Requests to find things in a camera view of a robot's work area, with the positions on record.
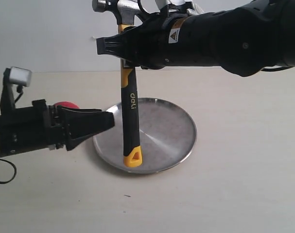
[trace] white label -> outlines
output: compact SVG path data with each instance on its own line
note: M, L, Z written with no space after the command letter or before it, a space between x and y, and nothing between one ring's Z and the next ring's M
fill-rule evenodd
M169 44L174 44L178 42L178 35L180 33L181 28L174 28L171 29L170 34L169 34Z

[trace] hammer head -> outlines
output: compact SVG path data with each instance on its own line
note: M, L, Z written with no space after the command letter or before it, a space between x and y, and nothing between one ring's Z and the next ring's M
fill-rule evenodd
M117 24L134 25L134 17L142 14L137 0L93 0L92 8L95 12L112 12Z

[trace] yellow handle grip end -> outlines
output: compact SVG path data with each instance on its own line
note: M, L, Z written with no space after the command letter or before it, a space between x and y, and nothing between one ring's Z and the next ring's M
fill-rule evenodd
M138 167L143 163L143 155L141 146L133 148L131 153L124 157L123 163L127 167Z

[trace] white wall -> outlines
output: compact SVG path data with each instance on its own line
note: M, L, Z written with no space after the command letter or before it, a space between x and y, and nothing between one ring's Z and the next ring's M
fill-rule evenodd
M196 0L206 11L250 0ZM96 13L92 0L0 0L0 72L18 66L34 72L118 70L117 58L97 55L92 36L116 33L113 15ZM153 0L143 0L149 11Z

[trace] red ball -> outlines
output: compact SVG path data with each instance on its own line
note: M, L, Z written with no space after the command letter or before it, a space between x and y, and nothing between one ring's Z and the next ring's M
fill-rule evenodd
M67 101L58 102L58 103L55 103L54 105L55 106L61 105L61 106L66 107L66 108L76 108L76 109L79 109L79 107L76 104L71 103L71 102L67 102Z

